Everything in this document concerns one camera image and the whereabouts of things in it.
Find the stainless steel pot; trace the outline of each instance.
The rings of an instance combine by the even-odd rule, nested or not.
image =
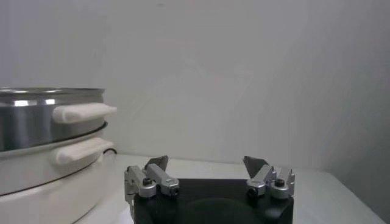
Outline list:
[[[104,89],[0,88],[0,152],[64,141],[105,126]]]

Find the metal bracket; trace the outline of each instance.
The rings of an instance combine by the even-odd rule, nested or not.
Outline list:
[[[124,172],[125,194],[138,194],[143,198],[151,198],[156,194],[156,183],[145,176],[138,166],[129,166]]]
[[[176,197],[179,194],[179,180],[170,177],[164,170],[156,164],[146,166],[146,176],[156,181],[161,187],[161,193],[170,197]]]
[[[276,171],[270,165],[263,165],[257,174],[246,181],[247,194],[251,198],[262,196],[266,192],[266,187],[276,178]]]
[[[294,195],[295,174],[292,169],[282,168],[277,179],[271,183],[271,195],[277,199],[287,199]]]

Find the white steamer base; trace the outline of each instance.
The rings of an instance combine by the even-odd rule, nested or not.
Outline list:
[[[1,224],[71,224],[105,192],[111,155],[57,181],[0,197]]]

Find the bolt head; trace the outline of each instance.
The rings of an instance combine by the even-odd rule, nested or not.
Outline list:
[[[144,186],[151,185],[152,183],[153,183],[153,181],[152,181],[152,179],[150,179],[149,177],[144,178],[144,179],[142,180],[142,184],[143,184]]]
[[[276,179],[275,180],[275,187],[284,187],[285,186],[285,181],[282,179]]]
[[[258,197],[258,190],[256,188],[249,188],[247,191],[247,195],[250,198],[257,198]]]

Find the white table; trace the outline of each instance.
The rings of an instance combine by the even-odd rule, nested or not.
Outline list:
[[[124,201],[124,170],[129,165],[143,167],[149,158],[117,155],[107,195],[76,224],[130,224]],[[170,159],[167,173],[177,178],[248,178],[244,164],[208,163]],[[310,169],[294,169],[294,223],[299,224],[384,224],[334,176]]]

